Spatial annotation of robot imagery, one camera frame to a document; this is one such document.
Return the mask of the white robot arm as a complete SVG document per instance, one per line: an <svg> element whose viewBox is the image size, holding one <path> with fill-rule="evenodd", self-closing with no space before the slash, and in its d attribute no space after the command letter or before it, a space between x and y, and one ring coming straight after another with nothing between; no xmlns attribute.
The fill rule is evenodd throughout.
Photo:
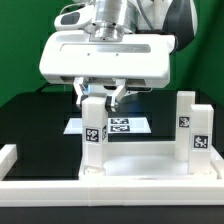
<svg viewBox="0 0 224 224"><path fill-rule="evenodd" d="M193 0L73 0L55 18L39 69L52 84L71 84L77 103L106 99L114 111L130 93L170 82L170 55L196 36Z"/></svg>

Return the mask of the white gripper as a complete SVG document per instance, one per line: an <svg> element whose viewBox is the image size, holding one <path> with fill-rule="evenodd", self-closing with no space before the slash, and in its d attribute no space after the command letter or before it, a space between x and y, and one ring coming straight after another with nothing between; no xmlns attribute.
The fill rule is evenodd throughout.
<svg viewBox="0 0 224 224"><path fill-rule="evenodd" d="M73 84L81 109L89 85L114 86L105 109L115 112L127 87L163 88L170 82L176 37L140 31L136 5L85 5L55 18L39 70L54 84Z"/></svg>

